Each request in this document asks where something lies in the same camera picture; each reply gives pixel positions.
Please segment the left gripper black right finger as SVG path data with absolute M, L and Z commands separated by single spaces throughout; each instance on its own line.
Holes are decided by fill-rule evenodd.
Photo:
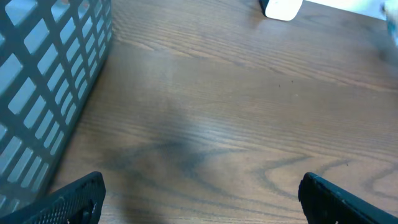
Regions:
M 367 203 L 312 172 L 307 172 L 298 188 L 304 215 L 315 223 L 397 223 L 397 217 Z

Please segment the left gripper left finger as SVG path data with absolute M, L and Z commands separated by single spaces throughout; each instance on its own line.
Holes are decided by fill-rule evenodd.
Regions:
M 1 218 L 1 223 L 99 223 L 106 195 L 102 173 L 92 172 Z

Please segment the blue mouthwash bottle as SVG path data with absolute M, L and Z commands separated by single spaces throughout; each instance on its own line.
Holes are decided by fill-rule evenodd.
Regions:
M 387 31 L 397 47 L 397 0 L 387 0 L 382 4 L 382 13 L 386 17 Z

